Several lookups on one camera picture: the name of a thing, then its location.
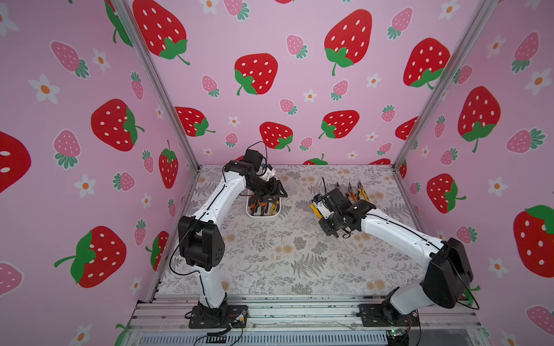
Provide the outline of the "white plastic storage box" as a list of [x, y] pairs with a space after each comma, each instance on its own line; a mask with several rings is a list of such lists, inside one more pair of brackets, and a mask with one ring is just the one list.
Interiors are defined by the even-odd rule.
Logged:
[[281, 198], [271, 198], [269, 201], [262, 201], [254, 194], [246, 196], [246, 213], [251, 219], [257, 221], [269, 221], [281, 215]]

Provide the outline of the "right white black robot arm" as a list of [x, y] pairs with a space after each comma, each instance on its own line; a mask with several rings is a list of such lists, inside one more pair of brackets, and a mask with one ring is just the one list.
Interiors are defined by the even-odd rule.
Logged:
[[376, 236], [426, 270], [421, 281], [387, 295], [382, 313], [389, 319], [433, 305], [452, 309], [473, 281], [464, 244], [457, 239], [443, 241], [421, 233], [366, 200], [350, 202], [337, 188], [316, 195], [312, 209], [326, 235], [337, 238], [340, 230], [349, 229]]

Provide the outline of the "yellow striped needle-nose pliers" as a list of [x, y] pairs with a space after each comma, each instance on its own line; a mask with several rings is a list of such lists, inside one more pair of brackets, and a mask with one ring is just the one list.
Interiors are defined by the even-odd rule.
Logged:
[[315, 215], [316, 215], [320, 220], [324, 218], [324, 216], [322, 215], [322, 213], [321, 213], [320, 210], [318, 209], [317, 204], [312, 203], [312, 204], [311, 204], [311, 209], [314, 211]]

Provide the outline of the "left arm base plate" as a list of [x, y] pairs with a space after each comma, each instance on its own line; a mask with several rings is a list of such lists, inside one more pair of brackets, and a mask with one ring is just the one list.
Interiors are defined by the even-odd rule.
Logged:
[[248, 319], [247, 305], [225, 305], [208, 308], [202, 304], [186, 314], [190, 329], [244, 328]]

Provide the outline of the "orange black Greener pliers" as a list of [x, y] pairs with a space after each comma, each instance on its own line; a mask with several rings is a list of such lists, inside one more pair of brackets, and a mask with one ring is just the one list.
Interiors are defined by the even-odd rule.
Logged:
[[353, 189], [351, 183], [348, 184], [347, 194], [346, 197], [348, 200], [350, 200], [352, 203], [356, 203], [358, 201], [358, 197], [356, 194], [356, 191]]

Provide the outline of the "yellow black combination pliers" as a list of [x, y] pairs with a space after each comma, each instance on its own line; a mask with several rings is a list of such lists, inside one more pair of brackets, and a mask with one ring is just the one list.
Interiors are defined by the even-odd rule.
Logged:
[[357, 193], [356, 193], [356, 195], [357, 195], [358, 200], [369, 201], [368, 194], [366, 194], [365, 188], [364, 188], [361, 181], [359, 181], [358, 184], [357, 184]]

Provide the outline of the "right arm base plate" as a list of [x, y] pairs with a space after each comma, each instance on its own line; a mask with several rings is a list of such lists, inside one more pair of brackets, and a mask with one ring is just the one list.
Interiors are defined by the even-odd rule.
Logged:
[[365, 327], [419, 327], [420, 321], [415, 311], [403, 315], [390, 305], [360, 304], [356, 314]]

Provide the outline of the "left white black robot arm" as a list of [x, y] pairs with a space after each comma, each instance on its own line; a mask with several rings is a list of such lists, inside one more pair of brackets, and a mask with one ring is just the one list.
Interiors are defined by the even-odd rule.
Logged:
[[225, 251], [219, 227], [245, 190], [249, 191], [245, 197], [258, 204], [261, 213], [268, 213], [269, 205], [288, 197], [267, 158], [249, 148], [241, 160], [231, 160], [222, 167], [222, 180], [193, 216], [183, 216], [179, 220], [176, 250], [193, 268], [191, 272], [199, 276], [199, 304], [203, 308], [220, 309], [227, 302], [219, 272]]

